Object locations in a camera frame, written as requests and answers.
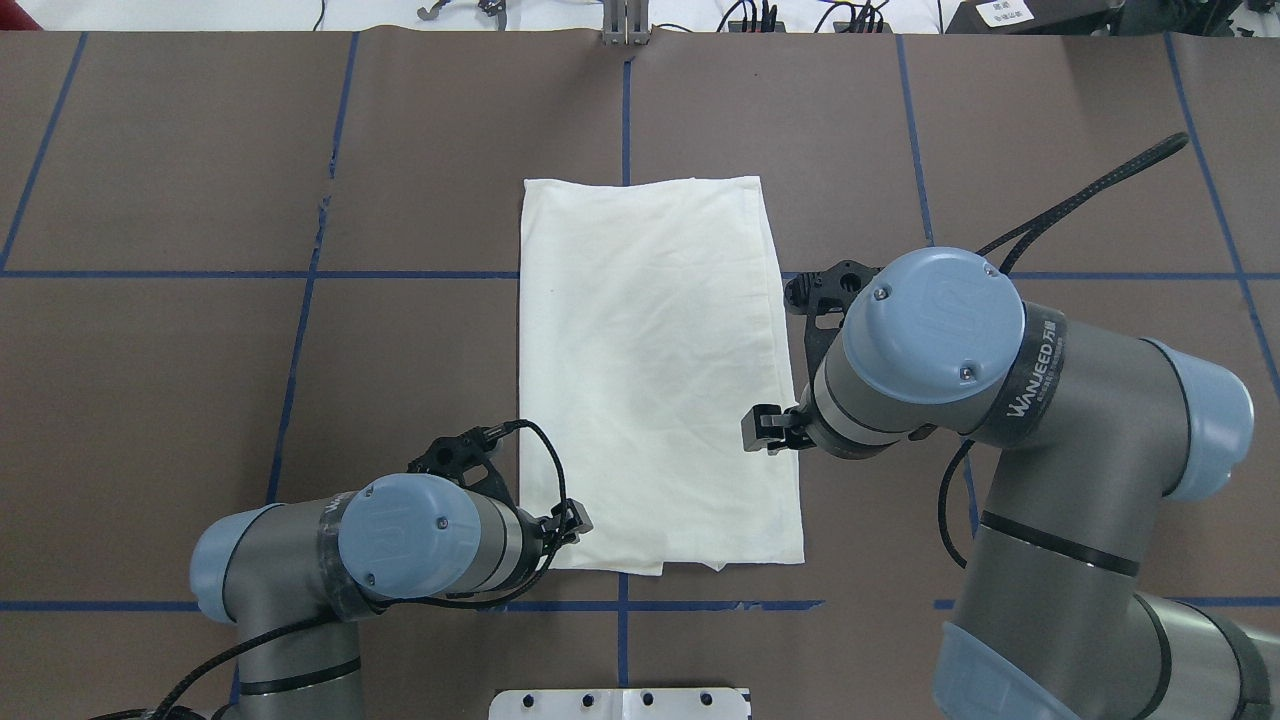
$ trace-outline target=blue plastic cover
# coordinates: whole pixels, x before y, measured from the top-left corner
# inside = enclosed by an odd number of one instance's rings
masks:
[[[227,605],[223,600],[223,584],[227,580],[227,566],[232,562],[232,555],[239,539],[248,532],[248,527],[257,520],[259,515],[266,512],[280,503],[266,505],[257,510],[246,510],[236,515],[228,515],[218,520],[196,542],[196,550],[191,553],[191,573],[188,575],[191,592],[196,596],[196,605],[200,611],[211,620],[234,624],[236,621],[227,614]]]
[[[908,252],[881,270],[845,319],[845,355],[870,387],[916,405],[972,397],[1002,380],[1025,315],[1014,283],[955,247]]]
[[[480,547],[480,514],[466,493],[444,478],[410,473],[356,493],[338,530],[338,555],[356,584],[406,598],[457,582]]]
[[[1221,365],[1143,338],[1165,354],[1187,398],[1192,437],[1187,469],[1170,500],[1197,501],[1222,489],[1253,441],[1253,401],[1240,378]]]
[[[933,701],[951,720],[1080,720],[1012,662],[956,625],[942,625]]]

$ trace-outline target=black label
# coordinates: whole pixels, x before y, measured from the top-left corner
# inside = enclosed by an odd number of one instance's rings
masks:
[[[1024,306],[1023,345],[980,430],[997,447],[1012,447],[1036,429],[1062,375],[1066,315],[1033,302]]]

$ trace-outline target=white cloth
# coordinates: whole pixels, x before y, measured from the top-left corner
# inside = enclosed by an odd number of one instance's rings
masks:
[[[595,524],[556,568],[804,562],[796,454],[742,451],[758,402],[795,404],[759,178],[525,181],[520,413]],[[520,496],[558,502],[530,438]]]

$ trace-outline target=gray metal bracket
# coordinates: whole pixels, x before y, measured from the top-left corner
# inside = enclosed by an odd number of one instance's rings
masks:
[[[646,45],[649,42],[649,0],[604,0],[605,45]]]

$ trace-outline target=white mounting plate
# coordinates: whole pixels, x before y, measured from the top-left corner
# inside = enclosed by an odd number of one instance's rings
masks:
[[[750,697],[741,688],[506,691],[489,703],[489,720],[751,720]]]

